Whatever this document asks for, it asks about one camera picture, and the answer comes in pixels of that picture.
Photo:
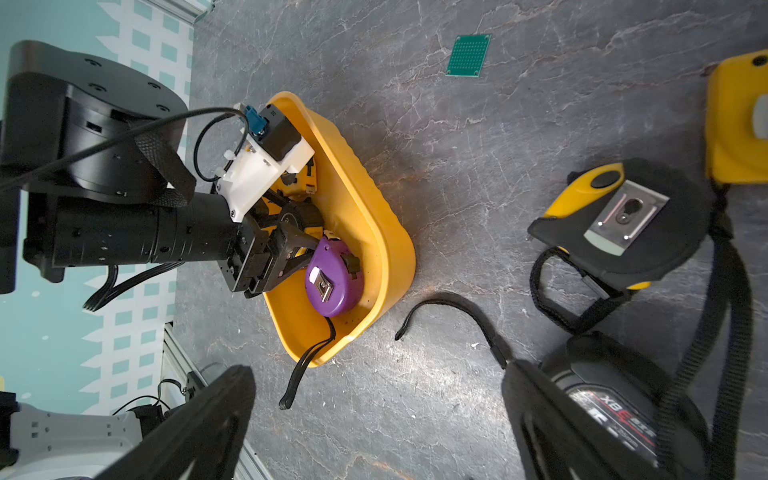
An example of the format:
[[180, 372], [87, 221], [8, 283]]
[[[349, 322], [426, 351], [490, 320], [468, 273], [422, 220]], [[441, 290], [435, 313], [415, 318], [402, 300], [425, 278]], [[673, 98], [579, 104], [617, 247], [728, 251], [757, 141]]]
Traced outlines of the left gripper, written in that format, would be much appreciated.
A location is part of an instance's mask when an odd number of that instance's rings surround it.
[[272, 213], [266, 203], [256, 203], [243, 217], [229, 256], [218, 262], [231, 292], [270, 292], [309, 265], [312, 255], [296, 251], [314, 251], [320, 240], [292, 224], [278, 224], [282, 210]]

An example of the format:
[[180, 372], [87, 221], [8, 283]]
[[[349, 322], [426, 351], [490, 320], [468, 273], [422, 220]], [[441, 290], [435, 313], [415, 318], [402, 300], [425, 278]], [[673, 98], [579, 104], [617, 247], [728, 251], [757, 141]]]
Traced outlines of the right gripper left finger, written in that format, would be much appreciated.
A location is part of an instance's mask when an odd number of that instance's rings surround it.
[[100, 479], [232, 479], [256, 395], [249, 366], [228, 368]]

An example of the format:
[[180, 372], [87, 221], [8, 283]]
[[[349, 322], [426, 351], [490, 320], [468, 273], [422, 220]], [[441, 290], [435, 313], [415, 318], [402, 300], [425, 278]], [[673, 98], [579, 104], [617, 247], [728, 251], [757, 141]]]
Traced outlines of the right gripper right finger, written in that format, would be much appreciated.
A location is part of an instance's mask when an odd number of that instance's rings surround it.
[[527, 479], [670, 479], [621, 445], [532, 363], [510, 362], [502, 396]]

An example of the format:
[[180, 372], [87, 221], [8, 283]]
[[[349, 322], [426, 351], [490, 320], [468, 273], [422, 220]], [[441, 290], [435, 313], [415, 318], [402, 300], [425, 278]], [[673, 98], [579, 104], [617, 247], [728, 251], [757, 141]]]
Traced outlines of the purple tape measure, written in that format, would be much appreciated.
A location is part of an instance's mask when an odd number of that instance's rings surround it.
[[281, 410], [292, 407], [301, 380], [310, 363], [336, 340], [336, 328], [331, 320], [350, 311], [362, 297], [364, 274], [361, 260], [346, 243], [332, 233], [325, 233], [309, 262], [305, 275], [305, 290], [311, 306], [328, 324], [329, 337], [308, 348], [294, 367], [286, 391], [279, 401]]

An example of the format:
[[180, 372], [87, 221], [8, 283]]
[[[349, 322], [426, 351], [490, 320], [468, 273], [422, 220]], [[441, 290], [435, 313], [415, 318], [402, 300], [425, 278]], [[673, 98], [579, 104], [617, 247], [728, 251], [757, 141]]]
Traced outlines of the yellow plastic storage box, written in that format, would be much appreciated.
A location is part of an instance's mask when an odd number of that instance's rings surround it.
[[330, 120], [308, 109], [290, 92], [270, 100], [315, 151], [317, 192], [313, 203], [327, 230], [339, 236], [356, 255], [364, 274], [360, 302], [326, 321], [311, 306], [304, 274], [291, 275], [264, 299], [286, 352], [299, 359], [312, 345], [336, 330], [335, 340], [314, 360], [319, 367], [360, 337], [409, 290], [416, 270], [413, 242], [361, 160]]

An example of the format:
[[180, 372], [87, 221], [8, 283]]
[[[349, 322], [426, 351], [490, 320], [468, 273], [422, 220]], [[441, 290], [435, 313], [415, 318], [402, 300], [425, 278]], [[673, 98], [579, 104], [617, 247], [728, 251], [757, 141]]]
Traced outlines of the black tape measure red label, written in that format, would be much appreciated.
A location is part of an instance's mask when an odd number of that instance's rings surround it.
[[[419, 304], [451, 307], [467, 314], [480, 328], [504, 373], [510, 362], [523, 360], [513, 357], [507, 341], [471, 301], [441, 292]], [[688, 397], [683, 397], [672, 411], [672, 463], [662, 465], [661, 428], [656, 416], [672, 379], [637, 351], [592, 332], [571, 337], [541, 363], [532, 364], [621, 445], [671, 474], [670, 479], [710, 478], [708, 425]]]

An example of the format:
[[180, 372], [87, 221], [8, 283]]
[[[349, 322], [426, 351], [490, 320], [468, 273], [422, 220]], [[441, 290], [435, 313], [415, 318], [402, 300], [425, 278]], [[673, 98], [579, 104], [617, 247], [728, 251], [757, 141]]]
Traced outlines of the black yellow clip tape measure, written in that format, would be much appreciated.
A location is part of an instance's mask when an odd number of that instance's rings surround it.
[[[587, 332], [693, 256], [713, 205], [713, 194], [680, 170], [640, 158], [571, 173], [527, 229], [547, 247], [530, 274], [535, 307], [571, 335]], [[541, 273], [551, 258], [574, 268], [596, 293], [582, 313], [543, 294]]]

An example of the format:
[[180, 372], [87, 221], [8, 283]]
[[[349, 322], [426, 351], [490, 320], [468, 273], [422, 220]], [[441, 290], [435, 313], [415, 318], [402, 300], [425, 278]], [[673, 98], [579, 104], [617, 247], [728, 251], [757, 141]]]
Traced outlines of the small yellow tape measure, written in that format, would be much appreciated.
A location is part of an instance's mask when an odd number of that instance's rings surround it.
[[721, 61], [708, 80], [706, 171], [722, 184], [767, 182], [767, 51]]

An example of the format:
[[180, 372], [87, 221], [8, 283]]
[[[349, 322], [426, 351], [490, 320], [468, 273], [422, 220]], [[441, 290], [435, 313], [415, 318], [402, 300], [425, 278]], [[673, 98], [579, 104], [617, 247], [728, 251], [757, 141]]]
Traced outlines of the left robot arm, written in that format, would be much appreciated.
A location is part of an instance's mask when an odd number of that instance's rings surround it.
[[179, 156], [195, 113], [161, 82], [120, 63], [24, 40], [10, 51], [1, 119], [1, 290], [19, 260], [52, 282], [103, 266], [96, 311], [183, 264], [214, 261], [228, 288], [252, 298], [306, 267], [323, 227], [308, 200], [273, 190], [313, 148], [274, 105], [208, 107], [239, 119], [225, 165], [203, 174]]

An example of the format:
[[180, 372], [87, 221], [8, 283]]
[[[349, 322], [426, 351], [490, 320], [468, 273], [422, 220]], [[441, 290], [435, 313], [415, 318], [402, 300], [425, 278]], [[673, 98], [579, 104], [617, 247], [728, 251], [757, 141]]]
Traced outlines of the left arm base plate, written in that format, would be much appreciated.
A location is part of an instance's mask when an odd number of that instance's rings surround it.
[[94, 479], [133, 450], [174, 409], [141, 405], [117, 415], [62, 414], [1, 394], [3, 479]]

